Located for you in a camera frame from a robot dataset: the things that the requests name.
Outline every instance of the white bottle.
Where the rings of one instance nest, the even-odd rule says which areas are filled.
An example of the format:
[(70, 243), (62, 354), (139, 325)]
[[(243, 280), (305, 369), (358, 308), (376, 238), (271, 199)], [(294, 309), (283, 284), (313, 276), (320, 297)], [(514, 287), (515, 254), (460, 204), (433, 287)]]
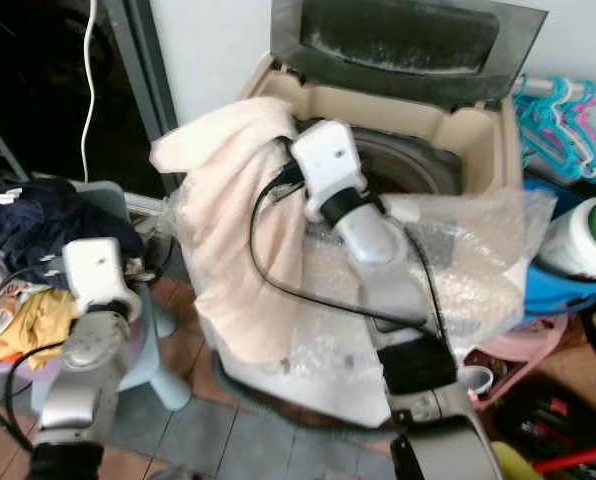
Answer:
[(566, 276), (596, 280), (596, 218), (590, 221), (595, 207), (596, 197), (590, 198), (551, 222), (539, 260)]

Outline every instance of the washing machine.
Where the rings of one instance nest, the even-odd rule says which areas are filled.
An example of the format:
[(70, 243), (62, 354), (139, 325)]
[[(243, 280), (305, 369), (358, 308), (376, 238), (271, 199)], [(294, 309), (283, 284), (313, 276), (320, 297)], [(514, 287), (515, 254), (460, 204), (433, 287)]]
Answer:
[[(299, 128), (322, 118), (349, 123), (379, 193), (520, 189), (509, 93), (545, 16), (488, 0), (273, 0), (271, 53), (241, 98), (291, 103)], [(332, 321), (327, 335), (341, 351), (370, 355), (364, 321), (354, 317)], [(377, 358), (367, 365), (352, 356), (338, 375), (305, 373), (291, 358), (251, 365), (206, 319), (201, 325), (241, 384), (367, 427), (390, 416)]]

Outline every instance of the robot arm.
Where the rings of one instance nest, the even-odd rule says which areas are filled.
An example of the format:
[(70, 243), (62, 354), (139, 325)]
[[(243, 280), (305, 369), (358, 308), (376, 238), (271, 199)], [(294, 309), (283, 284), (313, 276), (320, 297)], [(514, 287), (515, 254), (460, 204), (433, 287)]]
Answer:
[(322, 121), (292, 144), (291, 154), (309, 192), (306, 215), (324, 219), (343, 239), (363, 307), (425, 321), (412, 329), (365, 319), (393, 420), (403, 429), (391, 445), (397, 478), (502, 479), (427, 295), (410, 273), (404, 231), (361, 193), (366, 181), (349, 127)]
[(28, 480), (96, 479), (130, 365), (129, 322), (140, 298), (125, 285), (115, 239), (77, 240), (63, 250), (80, 318), (62, 348), (33, 444)]

